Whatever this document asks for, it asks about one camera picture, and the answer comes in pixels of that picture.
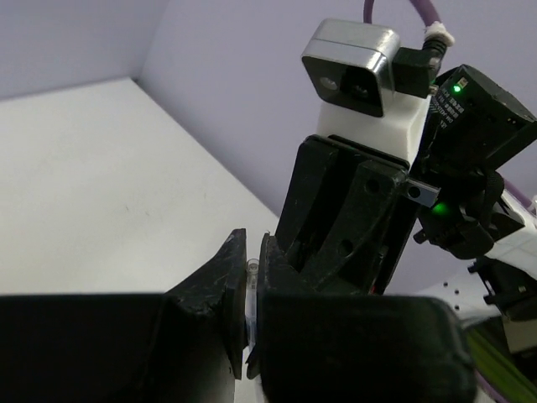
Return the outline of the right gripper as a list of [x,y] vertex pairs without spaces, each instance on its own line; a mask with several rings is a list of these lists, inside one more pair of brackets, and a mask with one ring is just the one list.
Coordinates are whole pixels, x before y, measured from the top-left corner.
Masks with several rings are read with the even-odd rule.
[[311,288],[383,294],[417,219],[409,164],[339,136],[300,145],[276,238]]

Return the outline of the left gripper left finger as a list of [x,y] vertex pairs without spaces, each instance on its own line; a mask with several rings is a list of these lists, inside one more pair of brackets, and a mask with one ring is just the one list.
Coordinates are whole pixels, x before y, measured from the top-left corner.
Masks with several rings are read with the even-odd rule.
[[1,299],[4,402],[231,402],[246,346],[247,234],[163,293]]

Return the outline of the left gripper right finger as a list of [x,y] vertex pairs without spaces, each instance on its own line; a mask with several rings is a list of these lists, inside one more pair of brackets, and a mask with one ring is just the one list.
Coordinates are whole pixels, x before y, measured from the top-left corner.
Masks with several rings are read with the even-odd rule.
[[472,402],[477,394],[466,336],[444,301],[320,293],[272,235],[260,248],[247,375],[270,402]]

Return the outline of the grey clear pen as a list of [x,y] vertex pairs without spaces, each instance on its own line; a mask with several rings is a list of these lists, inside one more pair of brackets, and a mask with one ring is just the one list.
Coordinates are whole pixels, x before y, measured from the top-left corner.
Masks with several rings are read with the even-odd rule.
[[247,284],[245,299],[245,321],[248,332],[248,359],[257,342],[257,286],[258,286],[259,261],[250,259],[247,262]]

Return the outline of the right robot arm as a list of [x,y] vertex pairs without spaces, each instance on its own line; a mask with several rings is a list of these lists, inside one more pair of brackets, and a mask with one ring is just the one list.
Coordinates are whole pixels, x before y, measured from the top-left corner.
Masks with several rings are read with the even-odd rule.
[[483,256],[521,217],[477,146],[437,117],[411,167],[335,136],[299,149],[263,244],[261,383],[271,402],[470,402],[474,364],[443,301],[387,294],[410,239]]

